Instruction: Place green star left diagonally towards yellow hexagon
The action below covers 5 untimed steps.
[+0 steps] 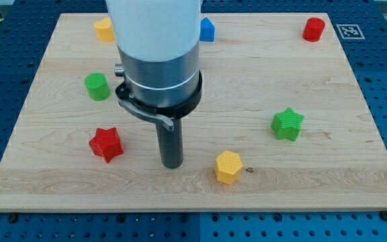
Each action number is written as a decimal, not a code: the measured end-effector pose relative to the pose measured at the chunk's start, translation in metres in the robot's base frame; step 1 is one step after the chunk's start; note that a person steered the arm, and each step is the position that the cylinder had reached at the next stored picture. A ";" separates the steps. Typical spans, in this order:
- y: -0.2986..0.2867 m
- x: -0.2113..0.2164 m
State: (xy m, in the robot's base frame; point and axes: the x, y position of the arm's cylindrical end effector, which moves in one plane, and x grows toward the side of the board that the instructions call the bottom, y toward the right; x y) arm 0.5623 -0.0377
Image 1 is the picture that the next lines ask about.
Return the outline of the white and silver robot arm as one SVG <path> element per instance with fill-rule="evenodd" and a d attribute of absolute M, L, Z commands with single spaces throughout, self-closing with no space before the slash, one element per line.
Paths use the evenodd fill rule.
<path fill-rule="evenodd" d="M 107 0 L 121 65 L 120 105 L 169 132 L 201 87 L 200 0 Z"/>

